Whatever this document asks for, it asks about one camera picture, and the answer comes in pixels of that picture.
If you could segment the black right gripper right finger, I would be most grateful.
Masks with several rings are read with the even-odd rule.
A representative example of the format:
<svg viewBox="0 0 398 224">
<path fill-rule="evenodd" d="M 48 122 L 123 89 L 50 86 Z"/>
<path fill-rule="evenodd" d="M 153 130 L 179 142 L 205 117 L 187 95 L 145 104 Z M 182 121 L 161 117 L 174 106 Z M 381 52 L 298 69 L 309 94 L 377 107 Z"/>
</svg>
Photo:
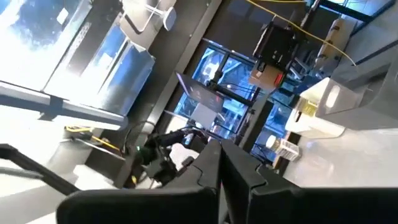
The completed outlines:
<svg viewBox="0 0 398 224">
<path fill-rule="evenodd" d="M 234 142 L 221 148 L 231 224 L 398 224 L 398 188 L 299 187 Z"/>
</svg>

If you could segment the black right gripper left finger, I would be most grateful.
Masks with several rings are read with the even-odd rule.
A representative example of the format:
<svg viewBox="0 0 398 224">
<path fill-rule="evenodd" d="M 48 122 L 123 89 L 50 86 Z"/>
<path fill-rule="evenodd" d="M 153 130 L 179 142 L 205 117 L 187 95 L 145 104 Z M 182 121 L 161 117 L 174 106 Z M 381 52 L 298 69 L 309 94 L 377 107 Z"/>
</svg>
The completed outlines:
<svg viewBox="0 0 398 224">
<path fill-rule="evenodd" d="M 212 140 L 164 187 L 68 196 L 56 210 L 57 224 L 218 224 L 220 165 L 221 144 Z"/>
</svg>

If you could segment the white-lid everything seasoning jar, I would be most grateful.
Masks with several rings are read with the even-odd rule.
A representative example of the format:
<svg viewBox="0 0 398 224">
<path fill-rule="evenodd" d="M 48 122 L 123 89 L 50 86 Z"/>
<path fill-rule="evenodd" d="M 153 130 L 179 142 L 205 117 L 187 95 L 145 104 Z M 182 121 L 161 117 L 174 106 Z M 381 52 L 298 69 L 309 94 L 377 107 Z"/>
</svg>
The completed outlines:
<svg viewBox="0 0 398 224">
<path fill-rule="evenodd" d="M 270 135 L 267 139 L 266 148 L 289 161 L 295 161 L 300 157 L 300 148 L 298 145 L 274 135 Z"/>
</svg>

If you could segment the white plastic bin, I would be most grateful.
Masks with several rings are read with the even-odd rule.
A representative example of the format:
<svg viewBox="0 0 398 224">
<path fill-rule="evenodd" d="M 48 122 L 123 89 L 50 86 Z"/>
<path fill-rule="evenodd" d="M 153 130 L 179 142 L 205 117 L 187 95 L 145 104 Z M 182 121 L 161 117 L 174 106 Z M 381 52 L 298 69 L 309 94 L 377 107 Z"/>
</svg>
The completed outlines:
<svg viewBox="0 0 398 224">
<path fill-rule="evenodd" d="M 321 98 L 326 90 L 329 81 L 330 78 L 324 78 L 317 84 L 314 84 L 314 86 L 303 91 L 301 94 L 299 94 L 298 101 L 300 98 L 305 98 L 311 102 L 316 103 L 319 108 Z M 310 121 L 295 122 L 296 104 L 293 107 L 292 112 L 290 113 L 290 116 L 285 125 L 285 129 L 287 131 L 299 134 L 309 139 L 337 138 L 344 133 L 346 129 L 345 127 L 321 119 L 317 117 L 316 114 Z"/>
</svg>

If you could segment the black-lid glass spice jar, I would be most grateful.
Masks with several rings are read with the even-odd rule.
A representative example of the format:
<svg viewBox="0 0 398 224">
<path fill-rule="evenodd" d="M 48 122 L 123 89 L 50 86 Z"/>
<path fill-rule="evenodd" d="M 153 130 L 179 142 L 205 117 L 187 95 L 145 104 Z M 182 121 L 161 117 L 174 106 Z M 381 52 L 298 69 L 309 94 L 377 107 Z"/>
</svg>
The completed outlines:
<svg viewBox="0 0 398 224">
<path fill-rule="evenodd" d="M 310 121 L 315 116 L 318 105 L 305 98 L 300 98 L 295 109 L 295 122 Z"/>
</svg>

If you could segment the grey translucent plastic bin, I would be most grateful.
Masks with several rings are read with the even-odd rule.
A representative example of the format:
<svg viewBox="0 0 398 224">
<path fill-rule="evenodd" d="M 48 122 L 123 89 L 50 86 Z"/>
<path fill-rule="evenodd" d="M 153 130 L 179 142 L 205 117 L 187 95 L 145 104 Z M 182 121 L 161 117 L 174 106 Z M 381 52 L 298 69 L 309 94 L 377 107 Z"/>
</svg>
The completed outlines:
<svg viewBox="0 0 398 224">
<path fill-rule="evenodd" d="M 398 59 L 350 80 L 331 79 L 316 116 L 353 130 L 398 128 Z"/>
</svg>

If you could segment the black laptop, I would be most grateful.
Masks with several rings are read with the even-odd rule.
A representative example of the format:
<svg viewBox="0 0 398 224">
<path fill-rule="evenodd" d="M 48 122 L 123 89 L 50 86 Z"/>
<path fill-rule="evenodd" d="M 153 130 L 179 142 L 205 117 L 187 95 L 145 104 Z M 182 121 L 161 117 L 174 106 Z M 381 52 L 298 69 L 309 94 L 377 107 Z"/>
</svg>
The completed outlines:
<svg viewBox="0 0 398 224">
<path fill-rule="evenodd" d="M 175 72 L 179 83 L 181 84 L 184 92 L 193 100 L 203 104 L 212 111 L 220 113 L 223 109 L 224 98 L 210 90 L 202 83 L 192 79 L 187 75 Z"/>
</svg>

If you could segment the cardboard box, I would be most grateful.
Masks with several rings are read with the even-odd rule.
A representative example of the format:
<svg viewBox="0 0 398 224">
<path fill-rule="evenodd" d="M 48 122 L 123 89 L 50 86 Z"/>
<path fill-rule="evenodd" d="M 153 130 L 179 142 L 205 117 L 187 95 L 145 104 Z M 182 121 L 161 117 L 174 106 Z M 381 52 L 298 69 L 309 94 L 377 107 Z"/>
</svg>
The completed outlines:
<svg viewBox="0 0 398 224">
<path fill-rule="evenodd" d="M 283 72 L 278 68 L 264 63 L 257 63 L 251 72 L 248 82 L 270 93 L 280 86 L 282 79 Z"/>
</svg>

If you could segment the black boxy device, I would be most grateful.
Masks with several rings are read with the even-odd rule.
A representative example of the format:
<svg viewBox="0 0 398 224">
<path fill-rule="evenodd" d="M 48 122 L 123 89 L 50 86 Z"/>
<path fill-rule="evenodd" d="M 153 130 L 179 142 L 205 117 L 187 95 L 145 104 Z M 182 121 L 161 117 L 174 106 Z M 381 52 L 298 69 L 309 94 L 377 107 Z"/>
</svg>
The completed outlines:
<svg viewBox="0 0 398 224">
<path fill-rule="evenodd" d="M 274 22 L 264 29 L 252 56 L 266 65 L 284 71 L 297 45 L 295 32 Z"/>
</svg>

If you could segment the beige board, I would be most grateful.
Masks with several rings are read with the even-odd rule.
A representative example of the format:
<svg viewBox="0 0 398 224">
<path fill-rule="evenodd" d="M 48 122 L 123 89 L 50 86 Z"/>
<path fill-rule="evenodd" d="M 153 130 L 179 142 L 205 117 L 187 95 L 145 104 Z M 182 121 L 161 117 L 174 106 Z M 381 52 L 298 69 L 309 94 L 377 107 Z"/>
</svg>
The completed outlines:
<svg viewBox="0 0 398 224">
<path fill-rule="evenodd" d="M 333 21 L 325 40 L 340 50 L 343 50 L 348 43 L 355 24 L 356 22 L 350 18 L 337 18 Z M 332 72 L 332 70 L 336 68 L 342 56 L 343 54 L 335 48 L 327 44 L 323 44 L 315 59 L 313 69 L 314 71 L 321 73 Z"/>
</svg>

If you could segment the white round-base pole stand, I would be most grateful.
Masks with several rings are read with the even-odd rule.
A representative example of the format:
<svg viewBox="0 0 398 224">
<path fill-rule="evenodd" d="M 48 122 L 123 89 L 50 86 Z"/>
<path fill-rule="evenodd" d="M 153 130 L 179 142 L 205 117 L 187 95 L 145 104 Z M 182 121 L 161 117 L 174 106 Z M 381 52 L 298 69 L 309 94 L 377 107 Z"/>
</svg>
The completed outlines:
<svg viewBox="0 0 398 224">
<path fill-rule="evenodd" d="M 148 4 L 146 4 L 145 7 L 151 13 L 158 15 L 162 19 L 165 30 L 170 31 L 172 29 L 177 18 L 177 13 L 174 7 L 169 7 L 167 10 L 160 10 Z"/>
</svg>

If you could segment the black frame strut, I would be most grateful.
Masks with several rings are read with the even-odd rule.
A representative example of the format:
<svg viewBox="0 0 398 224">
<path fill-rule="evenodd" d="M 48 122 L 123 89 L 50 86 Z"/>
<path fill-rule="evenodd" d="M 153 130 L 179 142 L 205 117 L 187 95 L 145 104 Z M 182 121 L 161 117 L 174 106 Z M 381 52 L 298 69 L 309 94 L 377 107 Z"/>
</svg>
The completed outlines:
<svg viewBox="0 0 398 224">
<path fill-rule="evenodd" d="M 0 144 L 0 159 L 11 161 L 22 168 L 22 170 L 18 170 L 0 167 L 0 174 L 39 179 L 64 195 L 70 195 L 80 190 L 67 180 L 8 144 Z"/>
</svg>

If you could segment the grey aluminium frame beam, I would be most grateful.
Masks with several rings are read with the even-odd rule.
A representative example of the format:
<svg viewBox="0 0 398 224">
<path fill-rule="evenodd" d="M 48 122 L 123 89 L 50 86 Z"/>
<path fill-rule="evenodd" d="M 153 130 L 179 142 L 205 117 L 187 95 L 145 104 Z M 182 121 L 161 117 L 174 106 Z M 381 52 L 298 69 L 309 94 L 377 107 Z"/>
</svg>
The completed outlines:
<svg viewBox="0 0 398 224">
<path fill-rule="evenodd" d="M 120 130 L 127 126 L 127 118 L 119 114 L 0 81 L 0 111 L 17 110 L 31 118 L 53 121 L 63 126 L 110 130 Z"/>
</svg>

